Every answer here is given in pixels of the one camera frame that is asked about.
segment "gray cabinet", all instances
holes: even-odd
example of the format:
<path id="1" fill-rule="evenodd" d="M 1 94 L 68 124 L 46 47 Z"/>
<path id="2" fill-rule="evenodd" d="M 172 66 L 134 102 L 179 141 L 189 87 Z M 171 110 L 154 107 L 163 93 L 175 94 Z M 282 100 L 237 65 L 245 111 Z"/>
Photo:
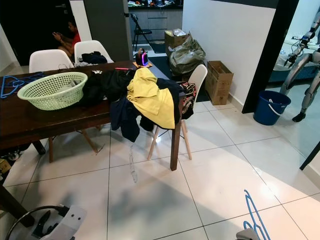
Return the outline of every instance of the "gray cabinet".
<path id="1" fill-rule="evenodd" d="M 150 29 L 152 34 L 146 35 L 149 41 L 164 40 L 165 30 L 182 29 L 182 9 L 134 9 L 130 10 L 130 14 L 138 17 L 138 23 L 142 29 Z M 131 38 L 134 39 L 136 28 L 135 22 L 130 18 Z M 143 36 L 139 36 L 139 44 L 145 44 L 147 41 Z"/>

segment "blue bucket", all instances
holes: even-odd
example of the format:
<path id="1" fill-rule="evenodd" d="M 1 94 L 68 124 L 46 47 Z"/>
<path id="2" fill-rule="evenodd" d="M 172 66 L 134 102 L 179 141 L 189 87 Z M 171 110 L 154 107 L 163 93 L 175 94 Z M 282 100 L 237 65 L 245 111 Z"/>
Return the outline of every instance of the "blue bucket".
<path id="1" fill-rule="evenodd" d="M 274 125 L 290 103 L 290 98 L 280 92 L 261 91 L 253 118 L 260 124 Z"/>

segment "green plastic bag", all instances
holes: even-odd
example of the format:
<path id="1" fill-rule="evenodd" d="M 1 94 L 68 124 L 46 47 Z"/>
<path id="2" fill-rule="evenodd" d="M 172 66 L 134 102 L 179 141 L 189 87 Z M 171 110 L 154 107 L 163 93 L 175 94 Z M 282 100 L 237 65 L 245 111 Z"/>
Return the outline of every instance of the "green plastic bag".
<path id="1" fill-rule="evenodd" d="M 174 75 L 191 73 L 205 60 L 206 53 L 191 34 L 185 42 L 173 49 L 170 55 L 170 68 Z"/>

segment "purple light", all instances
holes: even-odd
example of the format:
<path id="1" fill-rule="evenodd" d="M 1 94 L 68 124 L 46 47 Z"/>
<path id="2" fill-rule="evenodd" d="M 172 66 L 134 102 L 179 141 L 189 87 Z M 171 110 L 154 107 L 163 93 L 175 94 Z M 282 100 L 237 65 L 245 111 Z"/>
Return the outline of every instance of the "purple light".
<path id="1" fill-rule="evenodd" d="M 145 55 L 147 55 L 146 52 L 144 52 L 144 53 L 142 54 L 142 56 L 141 56 L 141 58 L 142 58 L 142 65 L 143 65 L 143 66 L 146 66 L 146 65 L 148 64 L 148 61 L 145 62 Z"/>

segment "red shirt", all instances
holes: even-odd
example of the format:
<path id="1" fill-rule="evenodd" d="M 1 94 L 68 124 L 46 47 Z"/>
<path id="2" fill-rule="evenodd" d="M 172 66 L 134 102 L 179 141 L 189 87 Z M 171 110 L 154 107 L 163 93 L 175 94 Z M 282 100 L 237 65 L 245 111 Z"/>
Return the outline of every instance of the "red shirt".
<path id="1" fill-rule="evenodd" d="M 74 48 L 75 44 L 78 42 L 81 42 L 79 32 L 77 32 L 76 35 L 74 35 L 74 38 L 72 40 L 72 47 Z"/>

